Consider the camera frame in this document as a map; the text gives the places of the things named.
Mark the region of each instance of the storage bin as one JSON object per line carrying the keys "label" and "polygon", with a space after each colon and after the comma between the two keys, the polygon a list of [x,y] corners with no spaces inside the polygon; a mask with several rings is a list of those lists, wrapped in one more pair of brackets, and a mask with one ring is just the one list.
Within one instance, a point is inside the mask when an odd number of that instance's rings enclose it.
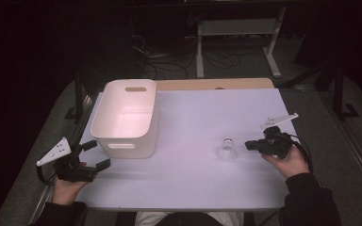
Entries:
{"label": "storage bin", "polygon": [[110,82],[93,118],[90,133],[113,158],[147,158],[156,146],[159,111],[156,82],[129,79]]}

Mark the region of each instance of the person's left hand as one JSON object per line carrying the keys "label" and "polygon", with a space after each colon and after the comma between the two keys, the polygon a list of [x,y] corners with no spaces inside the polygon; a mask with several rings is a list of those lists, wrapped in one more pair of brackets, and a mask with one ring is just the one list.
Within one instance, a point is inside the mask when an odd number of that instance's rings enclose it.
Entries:
{"label": "person's left hand", "polygon": [[89,182],[69,182],[56,179],[55,192],[52,199],[52,203],[60,205],[72,205],[78,192],[88,184]]}

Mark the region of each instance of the metal stand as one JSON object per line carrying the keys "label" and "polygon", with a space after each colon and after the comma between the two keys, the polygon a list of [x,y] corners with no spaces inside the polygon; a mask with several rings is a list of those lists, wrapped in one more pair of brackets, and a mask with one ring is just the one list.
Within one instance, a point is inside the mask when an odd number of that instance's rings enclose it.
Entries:
{"label": "metal stand", "polygon": [[281,76],[278,66],[272,56],[278,33],[284,18],[286,7],[280,8],[277,18],[250,19],[250,20],[225,20],[225,21],[202,21],[198,25],[198,50],[196,54],[196,71],[198,78],[204,78],[204,63],[202,57],[202,36],[215,35],[253,35],[269,34],[271,41],[269,46],[264,47],[264,55],[270,65],[272,75],[277,78]]}

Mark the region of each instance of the table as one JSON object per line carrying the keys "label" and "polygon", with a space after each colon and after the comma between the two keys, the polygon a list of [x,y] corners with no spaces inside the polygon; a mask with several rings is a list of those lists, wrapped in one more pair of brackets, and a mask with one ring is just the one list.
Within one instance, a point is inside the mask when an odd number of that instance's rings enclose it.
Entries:
{"label": "table", "polygon": [[[153,156],[112,158],[112,166],[101,171],[77,200],[91,208],[115,211],[254,211],[283,206],[288,194],[285,179],[258,152],[248,152],[243,145],[263,138],[260,124],[267,117],[287,115],[278,89],[268,86],[266,79],[210,80],[188,82],[208,83],[206,90],[162,90],[187,82],[157,82],[160,120]],[[261,89],[209,89],[218,83],[250,87],[254,82]],[[93,139],[90,128],[91,120],[81,143]],[[280,128],[295,134],[290,121]],[[216,155],[228,136],[239,154],[234,162]],[[89,165],[106,158],[99,146],[80,155]]]}

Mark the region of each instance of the dark floor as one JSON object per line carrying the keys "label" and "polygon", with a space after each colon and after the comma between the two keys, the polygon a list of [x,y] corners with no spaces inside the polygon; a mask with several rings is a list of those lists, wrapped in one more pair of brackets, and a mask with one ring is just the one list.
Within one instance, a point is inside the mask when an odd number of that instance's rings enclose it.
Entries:
{"label": "dark floor", "polygon": [[[130,54],[128,49],[117,51],[119,46],[131,46],[127,36],[119,35],[122,34],[119,30],[127,29],[124,26],[127,21],[116,20],[117,16],[107,20],[109,13],[94,16],[96,11],[80,14],[68,10],[72,5],[66,4],[70,5],[26,1],[11,1],[8,5],[0,1],[0,225],[29,222],[43,192],[43,185],[36,178],[35,161],[58,138],[69,136],[77,128],[74,121],[63,118],[69,107],[74,107],[73,81],[79,65],[84,66],[80,75],[89,93],[113,77],[137,74],[156,80],[196,78],[196,39],[192,28],[188,28],[185,39],[175,42],[170,39],[164,48],[152,44],[152,40],[143,43],[134,37],[132,44],[142,52],[148,50],[150,55],[144,56],[137,50]],[[362,22],[359,13],[349,18]],[[319,176],[335,190],[344,224],[362,225],[362,23],[347,24],[357,32],[352,34],[355,39],[346,41],[348,46],[356,48],[354,52],[343,52],[351,56],[348,59],[353,58],[346,67],[349,76],[345,79],[343,103],[353,104],[360,117],[336,119],[329,106],[334,97],[333,86],[327,91],[315,90],[319,73],[313,73],[291,89],[281,89],[281,93],[288,110],[302,115],[295,122],[296,130],[308,137],[310,146],[318,151],[315,154],[318,160],[314,161],[319,165]],[[296,78],[308,68],[302,66],[305,64],[295,64],[305,39],[300,37],[301,27],[292,27],[294,32],[299,30],[296,32],[299,37],[284,31],[273,53],[282,73],[280,78],[272,77],[261,51],[261,46],[269,40],[266,36],[204,39],[206,78],[269,77],[276,86]],[[177,29],[169,31],[179,38]],[[321,49],[318,43],[310,46]],[[99,81],[91,79],[90,74],[97,75]],[[351,133],[343,132],[346,128]],[[255,216],[260,222],[268,215]],[[115,218],[113,213],[91,210],[86,224],[111,225]]]}
{"label": "dark floor", "polygon": [[[213,49],[207,47],[205,54],[217,57],[216,60],[230,62],[240,61],[239,65],[231,69],[220,69],[223,66],[210,64],[204,61],[206,78],[229,78],[229,77],[269,77],[275,85],[283,84],[306,70],[305,67],[294,65],[293,56],[302,43],[301,38],[281,38],[274,50],[281,78],[274,79],[268,68],[262,52],[256,51],[256,46],[239,48],[237,52],[230,55],[230,49]],[[194,79],[196,67],[193,55],[181,58],[166,56],[151,61],[152,64],[146,70],[146,74],[160,79]],[[280,89],[287,109],[290,113],[298,112],[300,118],[294,122],[299,136],[304,137],[309,145],[317,176],[328,187],[335,192],[335,199],[344,225],[362,225],[362,169],[355,160],[354,151],[339,128],[339,120],[333,117],[332,109],[327,103],[332,100],[332,89],[318,92],[314,89],[317,75],[307,78],[295,88]],[[346,124],[354,130],[355,137],[362,145],[362,93],[360,88],[351,80],[345,82],[344,102],[354,105],[360,117],[346,120]],[[34,164],[41,155],[41,150],[46,150],[60,137],[68,136],[75,126],[72,121],[64,120],[67,109],[74,106],[73,83],[63,90],[52,108],[48,120],[37,138],[18,181],[13,186],[9,196],[0,212],[0,225],[25,225],[32,217],[39,196],[43,192],[43,185],[38,181],[34,173]],[[24,199],[22,195],[27,189],[29,196]],[[256,223],[260,223],[272,212],[255,213]],[[114,225],[116,213],[90,210],[86,225]],[[272,218],[266,225],[278,225],[276,217]]]}

